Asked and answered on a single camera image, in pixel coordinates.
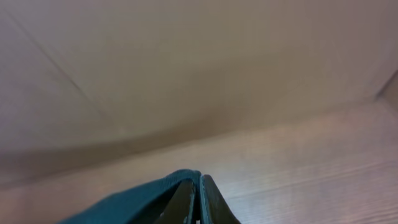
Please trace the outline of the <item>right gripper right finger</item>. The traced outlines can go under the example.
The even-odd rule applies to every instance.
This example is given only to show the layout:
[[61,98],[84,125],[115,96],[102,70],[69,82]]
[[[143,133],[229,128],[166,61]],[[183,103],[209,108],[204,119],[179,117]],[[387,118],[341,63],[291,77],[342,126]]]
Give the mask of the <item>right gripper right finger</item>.
[[201,177],[201,222],[203,224],[240,224],[223,198],[212,176]]

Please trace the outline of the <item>dark navy t-shirt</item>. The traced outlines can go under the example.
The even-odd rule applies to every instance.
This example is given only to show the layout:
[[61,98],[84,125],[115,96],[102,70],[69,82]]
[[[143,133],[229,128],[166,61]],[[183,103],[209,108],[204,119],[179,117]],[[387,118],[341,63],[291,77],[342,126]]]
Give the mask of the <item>dark navy t-shirt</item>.
[[200,177],[201,172],[198,170],[180,169],[161,179],[112,194],[60,223],[125,224],[184,180],[192,181],[193,187],[199,188]]

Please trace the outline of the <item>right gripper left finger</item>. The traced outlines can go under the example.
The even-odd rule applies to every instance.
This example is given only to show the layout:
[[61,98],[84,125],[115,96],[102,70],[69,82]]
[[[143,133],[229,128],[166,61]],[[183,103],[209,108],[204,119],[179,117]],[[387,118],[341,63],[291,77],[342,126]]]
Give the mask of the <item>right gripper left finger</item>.
[[184,180],[154,224],[191,224],[194,204],[195,186],[192,181]]

